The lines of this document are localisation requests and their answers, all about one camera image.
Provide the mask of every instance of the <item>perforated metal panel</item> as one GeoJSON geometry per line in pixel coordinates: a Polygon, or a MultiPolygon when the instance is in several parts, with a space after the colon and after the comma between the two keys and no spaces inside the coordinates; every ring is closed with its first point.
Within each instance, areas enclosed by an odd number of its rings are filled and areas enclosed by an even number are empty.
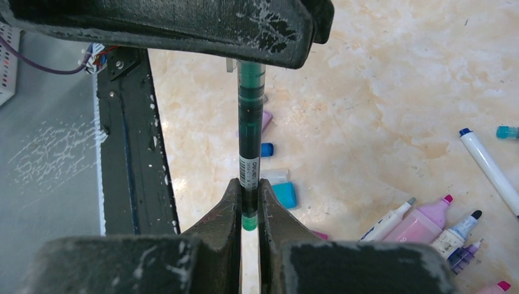
{"type": "MultiPolygon", "coordinates": [[[[20,45],[20,29],[7,25],[0,26],[0,36],[16,51],[20,45]]],[[[9,53],[0,45],[0,105],[5,103],[16,92],[16,77],[18,70],[18,58],[9,53]]]]}

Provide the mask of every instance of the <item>purple marker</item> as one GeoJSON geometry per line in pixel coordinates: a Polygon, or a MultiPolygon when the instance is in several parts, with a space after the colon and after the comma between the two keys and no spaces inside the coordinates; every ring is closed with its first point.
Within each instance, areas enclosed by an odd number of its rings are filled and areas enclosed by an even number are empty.
{"type": "Polygon", "coordinates": [[[481,247],[482,241],[483,239],[466,248],[459,248],[456,251],[454,251],[454,253],[451,256],[449,256],[449,259],[447,259],[447,261],[450,264],[450,270],[452,270],[454,274],[459,274],[469,265],[472,259],[474,259],[474,256],[476,255],[476,252],[479,250],[479,247],[481,247]]]}

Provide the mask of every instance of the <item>teal marker cap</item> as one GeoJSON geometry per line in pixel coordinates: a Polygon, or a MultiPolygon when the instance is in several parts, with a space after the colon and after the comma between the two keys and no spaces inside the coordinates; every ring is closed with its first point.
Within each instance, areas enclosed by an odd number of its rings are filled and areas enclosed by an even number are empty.
{"type": "Polygon", "coordinates": [[[499,126],[496,136],[500,139],[518,139],[519,127],[499,126]]]}
{"type": "Polygon", "coordinates": [[[272,189],[283,207],[291,209],[297,206],[296,190],[292,182],[274,185],[272,189]]]}

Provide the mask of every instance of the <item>black cap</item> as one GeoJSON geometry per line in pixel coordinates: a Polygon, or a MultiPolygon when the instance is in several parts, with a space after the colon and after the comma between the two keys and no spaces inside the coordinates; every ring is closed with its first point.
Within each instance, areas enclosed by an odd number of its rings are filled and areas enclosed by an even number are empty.
{"type": "Polygon", "coordinates": [[[471,217],[475,218],[475,219],[479,219],[481,217],[481,215],[483,214],[483,212],[481,210],[476,210],[475,212],[473,212],[471,214],[471,217]]]}

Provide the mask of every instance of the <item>clamp jaw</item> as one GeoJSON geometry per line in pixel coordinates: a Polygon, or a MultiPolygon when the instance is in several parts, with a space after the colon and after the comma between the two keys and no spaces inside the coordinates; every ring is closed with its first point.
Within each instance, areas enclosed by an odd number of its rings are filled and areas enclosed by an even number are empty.
{"type": "MultiPolygon", "coordinates": [[[[261,293],[456,293],[422,244],[329,242],[315,236],[262,179],[261,293]]],[[[44,245],[20,293],[240,293],[241,187],[179,236],[71,237],[44,245]]]]}

